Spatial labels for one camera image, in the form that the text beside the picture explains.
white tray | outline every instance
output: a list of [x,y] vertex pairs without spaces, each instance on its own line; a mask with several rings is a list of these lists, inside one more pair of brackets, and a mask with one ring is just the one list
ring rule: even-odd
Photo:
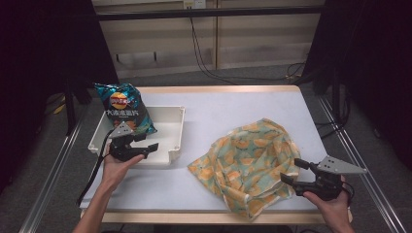
[[[156,106],[146,108],[154,122],[154,127],[157,129],[157,132],[148,135],[146,140],[133,142],[130,145],[133,148],[146,148],[148,145],[158,143],[158,149],[155,152],[151,152],[148,158],[139,162],[137,166],[169,165],[172,160],[180,156],[185,107]],[[98,155],[103,140],[111,129],[113,129],[113,124],[106,117],[106,114],[103,113],[96,131],[94,131],[93,138],[88,145],[88,149]]]

floral cloth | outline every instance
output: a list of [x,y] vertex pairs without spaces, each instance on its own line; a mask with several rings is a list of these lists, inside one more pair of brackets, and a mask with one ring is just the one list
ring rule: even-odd
[[297,177],[295,158],[300,153],[288,132],[263,118],[220,138],[188,168],[206,188],[222,196],[234,213],[254,219],[264,208],[294,193],[281,182],[280,173]]

human hand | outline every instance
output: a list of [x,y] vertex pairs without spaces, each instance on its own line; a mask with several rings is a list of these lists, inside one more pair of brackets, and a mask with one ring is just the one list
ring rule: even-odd
[[144,158],[145,155],[139,154],[132,157],[130,160],[121,162],[108,154],[104,158],[103,178],[101,184],[107,185],[111,191],[114,191],[118,187],[119,183],[121,183],[124,179],[128,169]]
[[315,193],[306,191],[303,193],[321,211],[322,216],[332,232],[355,232],[349,222],[348,199],[349,194],[342,190],[336,199],[324,201]]

table surface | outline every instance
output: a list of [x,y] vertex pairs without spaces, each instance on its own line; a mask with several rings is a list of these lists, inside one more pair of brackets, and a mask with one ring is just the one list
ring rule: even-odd
[[[104,222],[307,224],[324,223],[307,199],[293,196],[268,207],[253,222],[231,213],[223,199],[204,188],[187,165],[231,129],[264,117],[284,126],[301,157],[318,162],[326,156],[315,124],[297,86],[138,87],[146,106],[186,108],[181,155],[168,166],[136,166],[114,192]],[[101,172],[85,196],[85,209],[101,181]],[[312,182],[301,169],[300,181]]]

blue chip bag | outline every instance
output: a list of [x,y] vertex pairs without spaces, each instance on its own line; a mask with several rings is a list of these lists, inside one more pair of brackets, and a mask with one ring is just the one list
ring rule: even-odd
[[140,91],[130,83],[100,84],[94,87],[103,102],[106,116],[117,127],[123,121],[136,134],[157,132]]

